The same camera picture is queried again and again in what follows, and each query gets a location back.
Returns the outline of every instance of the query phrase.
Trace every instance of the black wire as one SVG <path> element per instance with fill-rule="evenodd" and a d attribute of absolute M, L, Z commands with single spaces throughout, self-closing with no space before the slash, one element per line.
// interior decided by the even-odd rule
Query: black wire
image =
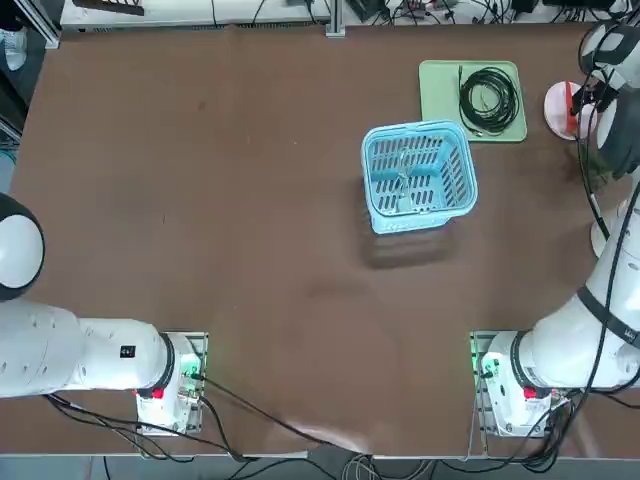
<path fill-rule="evenodd" d="M 566 7 L 560 8 L 560 11 L 558 12 L 558 14 L 555 17 L 553 17 L 553 20 L 551 20 L 549 23 L 555 23 L 556 20 L 560 18 L 560 15 L 562 15 L 565 12 L 565 10 L 566 10 Z"/>
<path fill-rule="evenodd" d="M 455 13 L 453 13 L 453 10 L 451 10 L 451 8 L 449 7 L 449 2 L 447 2 L 447 0 L 442 0 L 442 3 L 444 3 L 444 6 L 447 9 L 447 12 L 449 12 L 449 17 L 451 17 L 451 21 L 455 25 L 456 24 L 456 15 L 455 15 Z"/>
<path fill-rule="evenodd" d="M 631 410 L 640 410 L 640 405 L 633 405 L 631 403 L 627 403 L 624 400 L 620 400 L 619 398 L 613 397 L 611 395 L 606 395 L 606 394 L 602 394 L 602 395 L 604 395 L 605 398 L 608 398 L 612 402 L 615 402 L 618 405 L 622 405 L 623 407 L 630 408 Z"/>
<path fill-rule="evenodd" d="M 240 472 L 242 472 L 242 470 L 247 468 L 249 465 L 250 465 L 250 463 L 245 463 L 244 465 L 242 465 L 238 470 L 235 471 L 235 473 L 233 475 L 231 475 L 229 478 L 227 478 L 227 480 L 234 480 L 238 475 L 240 475 Z"/>
<path fill-rule="evenodd" d="M 440 21 L 440 19 L 439 19 L 438 17 L 436 17 L 433 13 L 429 12 L 428 10 L 425 10 L 425 11 L 424 11 L 424 14 L 425 14 L 427 17 L 431 17 L 431 18 L 433 18 L 433 19 L 438 23 L 438 25 L 442 25 L 442 22 Z"/>
<path fill-rule="evenodd" d="M 396 477 L 396 476 L 393 476 L 393 475 L 382 475 L 380 473 L 380 470 L 378 469 L 378 467 L 373 463 L 373 457 L 371 455 L 367 456 L 366 459 L 369 462 L 369 467 L 378 476 L 379 480 L 414 479 L 414 478 L 418 477 L 419 475 L 422 475 L 424 473 L 424 471 L 427 469 L 427 467 L 429 466 L 428 463 L 426 463 L 426 464 L 423 463 L 424 460 L 419 460 L 418 466 L 416 468 L 414 468 L 411 473 Z"/>
<path fill-rule="evenodd" d="M 266 2 L 267 0 L 261 0 L 260 1 L 260 5 L 258 6 L 258 10 L 256 10 L 256 14 L 253 16 L 253 21 L 251 22 L 251 25 L 255 25 L 256 24 L 256 19 L 258 18 L 258 14 L 260 13 L 260 10 L 262 10 L 262 6 L 264 5 L 264 2 Z"/>
<path fill-rule="evenodd" d="M 218 21 L 216 20 L 216 6 L 214 2 L 215 0 L 211 0 L 211 13 L 213 13 L 213 26 L 217 27 Z"/>
<path fill-rule="evenodd" d="M 249 407 L 251 410 L 253 410 L 254 412 L 259 413 L 260 415 L 262 415 L 263 417 L 268 418 L 269 420 L 271 420 L 272 422 L 280 425 L 282 428 L 284 428 L 285 430 L 289 430 L 292 433 L 295 433 L 296 435 L 298 435 L 299 437 L 304 438 L 305 440 L 309 440 L 311 442 L 315 442 L 321 445 L 331 445 L 329 442 L 325 441 L 325 440 L 321 440 L 317 437 L 314 437 L 313 435 L 309 435 L 307 433 L 304 433 L 300 430 L 298 430 L 297 428 L 289 425 L 288 423 L 283 422 L 282 420 L 280 420 L 277 417 L 274 417 L 273 415 L 265 412 L 264 410 L 262 410 L 261 408 L 257 407 L 256 405 L 254 405 L 253 403 L 251 403 L 248 400 L 245 400 L 244 398 L 242 398 L 240 395 L 237 395 L 235 393 L 233 393 L 231 390 L 229 390 L 227 387 L 225 387 L 224 385 L 219 384 L 218 382 L 211 380 L 207 377 L 205 377 L 204 375 L 200 375 L 200 374 L 192 374 L 191 378 L 195 379 L 195 380 L 202 380 L 210 385 L 213 385 L 215 388 L 217 388 L 218 390 L 220 390 L 221 392 L 229 395 L 230 397 L 232 397 L 233 399 L 237 400 L 238 402 L 242 403 L 244 406 Z"/>
<path fill-rule="evenodd" d="M 409 13 L 411 14 L 411 18 L 413 18 L 414 25 L 417 27 L 418 26 L 418 19 L 413 14 L 413 8 L 411 8 L 411 5 L 409 3 L 407 3 L 407 9 L 409 10 Z"/>
<path fill-rule="evenodd" d="M 222 443 L 224 444 L 225 448 L 229 452 L 229 455 L 231 455 L 231 458 L 233 458 L 236 462 L 254 461 L 255 459 L 251 459 L 251 460 L 247 459 L 241 453 L 238 453 L 236 450 L 231 448 L 231 445 L 229 444 L 229 440 L 227 439 L 227 435 L 224 431 L 224 427 L 222 426 L 222 420 L 220 419 L 220 415 L 218 415 L 218 412 L 213 406 L 213 403 L 211 403 L 204 396 L 200 397 L 200 401 L 205 404 L 205 406 L 209 409 L 209 411 L 213 415 L 213 418 L 215 419 L 216 424 L 218 425 L 218 432 L 220 432 L 220 438 L 222 439 Z"/>
<path fill-rule="evenodd" d="M 496 67 L 486 67 L 473 72 L 462 83 L 462 65 L 458 68 L 460 119 L 465 127 L 477 135 L 500 135 L 518 116 L 520 100 L 509 76 Z M 473 104 L 473 91 L 487 88 L 495 93 L 498 102 L 493 107 L 480 109 Z"/>
<path fill-rule="evenodd" d="M 52 405 L 56 403 L 54 400 L 52 400 L 48 396 L 45 396 L 45 398 Z M 189 435 L 188 433 L 178 432 L 176 430 L 172 430 L 170 428 L 163 427 L 161 425 L 154 425 L 152 423 L 140 422 L 138 420 L 123 420 L 121 418 L 114 418 L 114 417 L 110 417 L 108 415 L 102 415 L 100 413 L 93 412 L 93 411 L 88 410 L 86 408 L 79 408 L 79 407 L 76 407 L 75 405 L 72 405 L 72 404 L 60 404 L 59 403 L 58 406 L 60 406 L 61 408 L 64 408 L 65 410 L 71 410 L 73 412 L 77 412 L 77 413 L 80 413 L 80 414 L 89 415 L 91 417 L 94 417 L 96 419 L 101 419 L 101 420 L 104 420 L 106 422 L 120 423 L 122 425 L 133 425 L 135 427 L 146 427 L 146 428 L 151 428 L 151 429 L 155 429 L 155 430 L 160 430 L 162 432 L 167 432 L 167 433 L 171 433 L 171 434 L 177 435 L 178 437 L 186 438 L 188 440 L 193 440 L 194 442 L 203 443 L 203 444 L 206 444 L 206 445 L 211 445 L 213 447 L 216 447 L 216 448 L 219 448 L 221 450 L 224 450 L 225 452 L 227 451 L 227 449 L 223 445 L 220 445 L 219 443 L 212 442 L 210 440 L 205 440 L 204 438 L 194 437 L 192 435 Z"/>
<path fill-rule="evenodd" d="M 433 468 L 429 472 L 429 477 L 427 478 L 427 480 L 433 480 L 433 476 L 436 474 L 436 468 L 438 468 L 439 461 L 440 460 L 436 460 L 435 462 L 433 462 Z"/>
<path fill-rule="evenodd" d="M 71 420 L 74 420 L 78 423 L 82 423 L 85 425 L 93 425 L 96 427 L 100 427 L 100 428 L 106 428 L 109 429 L 111 431 L 113 431 L 114 433 L 117 433 L 118 435 L 122 436 L 125 440 L 127 440 L 127 442 L 129 442 L 131 445 L 133 445 L 134 447 L 138 448 L 141 452 L 143 452 L 144 455 L 146 455 L 147 457 L 153 459 L 153 460 L 171 460 L 175 463 L 191 463 L 193 462 L 193 460 L 195 459 L 195 457 L 189 458 L 189 459 L 180 459 L 180 458 L 175 458 L 174 456 L 172 456 L 170 453 L 168 453 L 165 449 L 163 449 L 155 440 L 153 440 L 152 438 L 148 437 L 147 435 L 144 435 L 140 432 L 136 432 L 134 430 L 130 430 L 128 428 L 124 428 L 124 427 L 116 427 L 115 425 L 111 425 L 110 423 L 99 419 L 98 417 L 93 417 L 97 420 L 97 422 L 92 422 L 90 420 L 85 420 L 84 418 L 79 418 L 76 417 L 75 415 L 70 414 L 69 412 L 66 412 L 63 407 L 64 405 L 70 405 L 69 402 L 67 402 L 64 399 L 62 400 L 62 405 L 60 404 L 60 402 L 56 401 L 56 402 L 52 402 L 50 400 L 51 405 L 58 410 L 62 415 L 64 415 L 67 418 L 70 418 Z M 146 449 L 145 447 L 143 447 L 139 442 L 128 438 L 126 435 L 124 435 L 124 433 L 122 432 L 127 432 L 131 435 L 134 435 L 136 437 L 142 438 L 143 440 L 151 443 L 161 454 L 162 456 L 158 456 L 154 453 L 151 453 L 148 449 Z"/>
<path fill-rule="evenodd" d="M 540 423 L 545 420 L 550 414 L 552 413 L 551 408 L 549 410 L 547 410 L 544 414 L 542 414 L 540 416 L 540 418 L 538 419 L 538 421 L 536 423 L 533 424 L 533 426 L 531 427 L 531 429 L 529 430 L 529 432 L 527 433 L 527 435 L 524 437 L 524 439 L 522 440 L 522 442 L 520 443 L 520 445 L 518 446 L 518 448 L 516 449 L 515 452 L 513 452 L 513 454 L 509 457 L 506 458 L 505 460 L 496 460 L 499 461 L 500 464 L 499 465 L 495 465 L 493 467 L 489 467 L 489 468 L 483 468 L 480 470 L 466 470 L 464 468 L 458 468 L 458 467 L 454 467 L 453 465 L 449 465 L 447 462 L 445 462 L 444 460 L 440 460 L 440 462 L 446 466 L 447 468 L 451 469 L 451 470 L 455 470 L 456 472 L 463 472 L 463 473 L 485 473 L 485 472 L 494 472 L 496 470 L 501 470 L 504 467 L 506 467 L 507 465 L 510 465 L 512 463 L 514 463 L 514 460 L 516 459 L 516 457 L 518 455 L 520 455 L 520 452 L 522 451 L 522 449 L 525 447 L 525 445 L 527 444 L 527 442 L 529 441 L 529 438 L 531 437 L 531 435 L 533 435 L 533 432 L 535 432 L 536 427 L 538 425 L 540 425 Z"/>
<path fill-rule="evenodd" d="M 313 11 L 311 10 L 311 0 L 304 0 L 304 4 L 307 6 L 307 11 L 309 12 L 309 17 L 311 18 L 311 21 L 313 23 L 318 23 L 316 22 L 316 17 L 313 16 Z"/>
<path fill-rule="evenodd" d="M 102 457 L 102 463 L 104 464 L 104 474 L 107 476 L 107 480 L 111 480 L 111 473 L 109 472 L 109 465 L 107 465 L 107 457 Z"/>
<path fill-rule="evenodd" d="M 640 380 L 640 367 L 638 367 L 638 371 L 635 373 L 635 375 L 633 377 L 631 377 L 631 380 L 629 380 L 627 383 L 623 383 L 622 385 L 619 385 L 615 388 L 611 388 L 611 389 L 594 389 L 593 391 L 595 393 L 600 393 L 602 395 L 615 395 L 616 393 L 620 393 L 623 390 L 626 390 L 629 387 L 632 387 L 633 385 L 635 385 L 636 383 L 638 383 L 638 380 Z"/>
<path fill-rule="evenodd" d="M 328 478 L 331 478 L 332 480 L 338 480 L 338 478 L 335 475 L 330 474 L 329 472 L 327 472 L 324 468 L 322 468 L 320 465 L 318 465 L 316 462 L 314 462 L 313 460 L 309 460 L 308 458 L 285 458 L 284 460 L 278 460 L 277 462 L 273 462 L 265 467 L 262 467 L 259 470 L 256 470 L 255 472 L 252 473 L 248 473 L 247 475 L 243 475 L 242 477 L 235 477 L 234 480 L 247 480 L 248 478 L 253 478 L 257 475 L 260 475 L 263 472 L 266 472 L 267 470 L 270 470 L 274 467 L 277 467 L 279 465 L 285 464 L 285 463 L 293 463 L 293 462 L 303 462 L 303 463 L 308 463 L 309 465 L 313 465 L 317 470 L 320 470 L 322 473 L 324 473 Z"/>

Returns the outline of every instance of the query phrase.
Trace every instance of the red object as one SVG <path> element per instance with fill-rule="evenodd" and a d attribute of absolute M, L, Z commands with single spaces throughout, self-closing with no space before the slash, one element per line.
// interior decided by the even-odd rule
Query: red object
<path fill-rule="evenodd" d="M 536 398 L 536 389 L 533 387 L 524 387 L 522 389 L 522 391 L 524 392 L 524 398 L 529 399 L 529 398 Z"/>
<path fill-rule="evenodd" d="M 575 133 L 578 130 L 578 121 L 575 115 L 571 115 L 573 98 L 571 95 L 571 82 L 564 82 L 564 99 L 567 104 L 567 133 Z"/>

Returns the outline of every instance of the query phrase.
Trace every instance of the wire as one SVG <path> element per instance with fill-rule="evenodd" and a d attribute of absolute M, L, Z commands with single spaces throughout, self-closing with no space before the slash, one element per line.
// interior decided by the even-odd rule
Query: wire
<path fill-rule="evenodd" d="M 631 410 L 640 410 L 640 405 L 633 405 L 633 404 L 627 403 L 624 400 L 620 400 L 619 398 L 613 397 L 611 395 L 605 395 L 605 394 L 602 394 L 602 395 L 604 395 L 605 398 L 608 398 L 612 402 L 615 402 L 618 405 L 622 405 L 623 407 L 630 408 Z"/>
<path fill-rule="evenodd" d="M 602 395 L 615 395 L 616 393 L 620 393 L 623 390 L 626 390 L 627 388 L 635 385 L 636 383 L 638 383 L 638 380 L 640 380 L 640 367 L 638 367 L 638 371 L 636 372 L 636 374 L 631 377 L 631 379 L 627 383 L 623 383 L 622 385 L 609 390 L 594 389 L 593 391 L 594 393 L 600 393 Z"/>
<path fill-rule="evenodd" d="M 61 397 L 58 397 L 57 395 L 49 395 L 49 397 L 56 397 L 56 398 L 60 399 L 63 404 L 70 405 L 69 402 L 67 402 L 66 400 L 62 399 Z M 59 402 L 52 402 L 50 400 L 50 403 L 56 410 L 58 410 L 61 414 L 63 414 L 67 418 L 70 418 L 71 420 L 74 420 L 74 421 L 76 421 L 78 423 L 82 423 L 82 424 L 85 424 L 85 425 L 94 425 L 94 426 L 97 426 L 97 427 L 100 427 L 100 428 L 107 428 L 107 429 L 113 431 L 114 433 L 116 433 L 117 435 L 119 435 L 120 437 L 125 439 L 127 442 L 129 442 L 131 445 L 133 445 L 134 447 L 138 448 L 141 452 L 143 452 L 144 455 L 146 455 L 147 457 L 149 457 L 149 458 L 151 458 L 153 460 L 171 460 L 171 461 L 173 461 L 175 463 L 191 463 L 191 462 L 193 462 L 193 460 L 195 458 L 195 457 L 192 457 L 192 458 L 189 458 L 189 459 L 175 458 L 174 456 L 169 454 L 166 450 L 164 450 L 155 440 L 149 438 L 148 436 L 146 436 L 146 435 L 144 435 L 144 434 L 142 434 L 140 432 L 129 430 L 128 428 L 124 428 L 124 427 L 116 427 L 114 425 L 111 425 L 108 422 L 105 422 L 102 419 L 99 419 L 98 417 L 93 417 L 93 418 L 95 418 L 96 422 L 92 422 L 90 420 L 85 420 L 83 418 L 76 417 L 75 415 L 72 415 L 69 412 L 66 412 L 59 405 Z M 158 456 L 158 455 L 156 455 L 154 453 L 149 452 L 149 450 L 147 450 L 145 447 L 143 447 L 140 443 L 138 443 L 137 441 L 127 437 L 122 432 L 127 432 L 127 433 L 129 433 L 131 435 L 134 435 L 136 437 L 140 437 L 140 438 L 148 441 L 156 449 L 158 449 L 158 451 L 161 452 L 163 456 Z"/>
<path fill-rule="evenodd" d="M 107 480 L 111 480 L 111 473 L 109 472 L 109 465 L 107 465 L 107 457 L 102 457 L 102 463 L 104 464 L 104 474 L 107 476 Z"/>
<path fill-rule="evenodd" d="M 391 475 L 382 475 L 378 467 L 373 463 L 371 455 L 356 454 L 342 468 L 341 480 L 349 480 L 351 468 L 356 468 L 356 480 L 360 478 L 360 469 L 369 474 L 371 480 L 415 480 L 422 475 L 431 465 L 432 461 L 421 460 L 418 466 L 409 474 L 402 477 L 394 477 Z"/>
<path fill-rule="evenodd" d="M 566 10 L 566 7 L 562 7 L 558 12 L 558 14 L 555 17 L 553 17 L 553 19 L 549 23 L 556 23 L 556 20 L 560 18 L 560 16 L 565 12 L 565 10 Z"/>
<path fill-rule="evenodd" d="M 216 20 L 216 6 L 214 2 L 215 0 L 211 0 L 211 13 L 213 14 L 213 26 L 217 27 L 218 21 Z"/>
<path fill-rule="evenodd" d="M 465 127 L 477 136 L 485 134 L 500 135 L 515 120 L 520 112 L 520 100 L 511 78 L 496 67 L 486 67 L 473 72 L 462 82 L 462 65 L 458 68 L 460 119 Z M 476 88 L 486 88 L 498 98 L 493 107 L 486 104 L 484 109 L 473 104 L 473 92 Z"/>
<path fill-rule="evenodd" d="M 311 10 L 311 0 L 304 0 L 304 4 L 307 6 L 307 11 L 309 12 L 309 17 L 313 23 L 318 23 L 316 21 L 316 17 L 313 16 L 313 11 Z"/>
<path fill-rule="evenodd" d="M 540 418 L 538 419 L 538 421 L 533 424 L 533 426 L 531 427 L 531 429 L 529 430 L 527 435 L 524 437 L 524 439 L 522 440 L 522 442 L 520 443 L 520 445 L 516 449 L 516 451 L 509 458 L 507 458 L 505 460 L 500 460 L 500 464 L 499 465 L 495 465 L 493 467 L 484 468 L 484 469 L 480 469 L 480 470 L 467 470 L 467 469 L 464 469 L 464 468 L 454 467 L 453 465 L 448 464 L 444 460 L 440 460 L 440 462 L 443 465 L 445 465 L 447 468 L 451 469 L 451 470 L 455 470 L 456 472 L 463 472 L 463 473 L 485 473 L 485 472 L 494 472 L 496 470 L 501 470 L 504 467 L 506 467 L 507 465 L 510 465 L 510 464 L 514 463 L 514 460 L 520 454 L 522 449 L 525 447 L 525 445 L 527 444 L 527 441 L 529 440 L 531 435 L 533 435 L 533 432 L 536 431 L 536 427 L 538 427 L 538 425 L 540 425 L 540 423 L 543 420 L 545 420 L 549 415 L 551 415 L 551 413 L 555 412 L 558 408 L 566 405 L 567 403 L 569 403 L 569 399 L 561 400 L 558 404 L 552 406 L 545 413 L 543 413 L 540 416 Z"/>
<path fill-rule="evenodd" d="M 332 480 L 338 480 L 338 478 L 335 475 L 332 475 L 331 473 L 329 473 L 328 471 L 326 471 L 324 468 L 322 468 L 320 465 L 318 465 L 316 462 L 314 462 L 313 460 L 309 460 L 308 458 L 285 458 L 284 460 L 278 460 L 277 462 L 273 462 L 265 467 L 262 467 L 259 470 L 256 470 L 255 472 L 252 473 L 248 473 L 247 475 L 244 475 L 242 477 L 231 477 L 233 478 L 233 480 L 247 480 L 248 478 L 253 478 L 257 475 L 260 475 L 263 472 L 266 472 L 267 470 L 271 470 L 272 468 L 275 468 L 279 465 L 283 465 L 285 463 L 294 463 L 294 462 L 303 462 L 303 463 L 308 463 L 309 465 L 312 465 L 313 467 L 315 467 L 317 470 L 321 471 L 322 473 L 324 473 L 328 478 L 331 478 Z"/>
<path fill-rule="evenodd" d="M 236 462 L 248 462 L 248 461 L 254 461 L 255 459 L 247 459 L 245 458 L 242 454 L 238 453 L 236 450 L 234 450 L 233 448 L 231 448 L 231 445 L 229 445 L 229 440 L 227 439 L 227 435 L 224 432 L 224 427 L 222 426 L 222 420 L 220 419 L 220 415 L 218 415 L 218 412 L 216 411 L 215 407 L 213 406 L 213 404 L 204 396 L 200 397 L 200 401 L 202 403 L 205 404 L 205 406 L 209 409 L 209 411 L 212 413 L 213 418 L 216 421 L 216 424 L 218 425 L 218 432 L 220 432 L 220 438 L 222 439 L 222 443 L 224 444 L 225 448 L 227 449 L 227 451 L 229 452 L 229 455 L 231 455 L 231 458 L 233 458 Z"/>
<path fill-rule="evenodd" d="M 57 402 L 55 400 L 52 400 L 51 397 L 45 396 L 45 398 L 49 401 L 49 403 L 51 403 L 52 405 L 56 406 Z M 99 419 L 99 420 L 104 420 L 104 421 L 109 422 L 109 423 L 119 423 L 119 424 L 122 424 L 122 425 L 133 425 L 133 426 L 138 427 L 138 428 L 139 427 L 146 427 L 146 428 L 150 428 L 150 429 L 160 430 L 162 432 L 167 432 L 167 433 L 171 433 L 173 435 L 177 435 L 178 437 L 186 438 L 188 440 L 193 440 L 194 442 L 203 443 L 203 444 L 206 444 L 206 445 L 211 445 L 213 447 L 216 447 L 216 448 L 219 448 L 221 450 L 224 450 L 225 452 L 227 451 L 227 449 L 223 445 L 220 445 L 219 443 L 212 442 L 210 440 L 205 440 L 204 438 L 194 437 L 192 435 L 189 435 L 188 433 L 178 432 L 177 430 L 172 430 L 170 428 L 163 427 L 161 425 L 154 425 L 154 424 L 148 423 L 148 422 L 140 422 L 138 420 L 123 420 L 123 419 L 120 419 L 120 418 L 113 418 L 113 417 L 109 417 L 107 415 L 102 415 L 100 413 L 93 412 L 93 411 L 88 410 L 86 408 L 78 407 L 78 406 L 73 405 L 71 403 L 69 403 L 69 404 L 58 403 L 57 405 L 59 407 L 61 407 L 62 409 L 64 409 L 64 410 L 71 410 L 73 412 L 77 412 L 77 413 L 80 413 L 80 414 L 89 415 L 91 417 L 94 417 L 94 418 Z M 101 424 L 95 423 L 95 422 L 90 422 L 89 424 L 90 425 L 104 426 L 104 425 L 101 425 Z"/>
<path fill-rule="evenodd" d="M 427 478 L 427 480 L 433 480 L 433 476 L 436 474 L 436 468 L 438 468 L 438 462 L 439 462 L 439 460 L 436 460 L 433 463 L 433 468 L 429 472 L 429 478 Z"/>
<path fill-rule="evenodd" d="M 234 480 L 248 466 L 249 466 L 249 463 L 245 463 L 244 465 L 241 465 L 240 468 L 238 470 L 236 470 L 233 475 L 231 475 L 229 478 L 227 478 L 227 480 Z"/>
<path fill-rule="evenodd" d="M 451 18 L 451 21 L 455 25 L 456 24 L 456 15 L 455 15 L 455 13 L 453 13 L 453 10 L 451 10 L 451 7 L 449 7 L 449 2 L 447 2 L 447 0 L 442 0 L 442 3 L 444 3 L 444 6 L 447 9 L 447 12 L 449 13 L 449 17 Z"/>
<path fill-rule="evenodd" d="M 319 439 L 317 437 L 314 437 L 313 435 L 309 435 L 308 433 L 304 433 L 304 432 L 298 430 L 297 428 L 289 425 L 288 423 L 283 422 L 279 418 L 274 417 L 273 415 L 271 415 L 271 414 L 265 412 L 264 410 L 262 410 L 261 408 L 257 407 L 256 405 L 254 405 L 250 401 L 245 400 L 240 395 L 237 395 L 237 394 L 233 393 L 231 390 L 229 390 L 224 385 L 221 385 L 218 382 L 205 377 L 204 375 L 200 375 L 200 374 L 194 373 L 194 374 L 191 375 L 191 378 L 193 378 L 194 380 L 201 380 L 201 381 L 204 381 L 204 382 L 206 382 L 206 383 L 208 383 L 210 385 L 213 385 L 215 388 L 217 388 L 221 392 L 225 393 L 226 395 L 229 395 L 231 398 L 233 398 L 233 399 L 237 400 L 238 402 L 242 403 L 245 407 L 249 407 L 254 412 L 259 413 L 263 417 L 268 418 L 272 422 L 280 425 L 285 430 L 289 430 L 291 433 L 295 433 L 296 435 L 298 435 L 299 437 L 304 438 L 305 440 L 309 440 L 311 442 L 315 442 L 315 443 L 318 443 L 320 445 L 331 445 L 329 442 L 327 442 L 325 440 L 321 440 L 321 439 Z"/>
<path fill-rule="evenodd" d="M 255 25 L 256 24 L 256 19 L 258 18 L 258 14 L 260 13 L 260 10 L 262 10 L 262 6 L 264 5 L 264 2 L 266 2 L 267 0 L 261 0 L 260 1 L 260 5 L 258 6 L 258 10 L 256 10 L 256 14 L 253 16 L 253 21 L 251 22 L 251 25 Z"/>

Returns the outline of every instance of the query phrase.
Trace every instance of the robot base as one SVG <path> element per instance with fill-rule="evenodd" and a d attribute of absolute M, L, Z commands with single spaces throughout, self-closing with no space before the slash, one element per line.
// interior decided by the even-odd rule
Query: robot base
<path fill-rule="evenodd" d="M 549 410 L 551 395 L 526 398 L 525 391 L 513 374 L 510 351 L 516 333 L 471 332 L 476 409 L 485 446 L 487 435 L 543 437 L 547 431 L 546 419 L 533 427 Z"/>
<path fill-rule="evenodd" d="M 187 374 L 204 375 L 208 334 L 202 332 L 166 332 L 173 344 L 175 362 L 169 384 L 151 398 L 136 395 L 138 420 L 170 428 L 180 433 L 198 433 L 202 429 L 201 381 Z M 139 429 L 144 435 L 175 436 L 154 428 Z"/>

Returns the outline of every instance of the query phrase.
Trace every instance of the metal frame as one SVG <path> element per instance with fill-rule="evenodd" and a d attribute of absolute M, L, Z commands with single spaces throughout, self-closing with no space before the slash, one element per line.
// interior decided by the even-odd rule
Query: metal frame
<path fill-rule="evenodd" d="M 344 37 L 346 31 L 342 19 L 343 0 L 329 0 L 331 11 L 329 12 L 329 24 L 327 25 L 327 37 Z"/>
<path fill-rule="evenodd" d="M 22 13 L 44 37 L 46 48 L 60 46 L 60 28 L 49 17 L 40 0 L 13 0 Z"/>

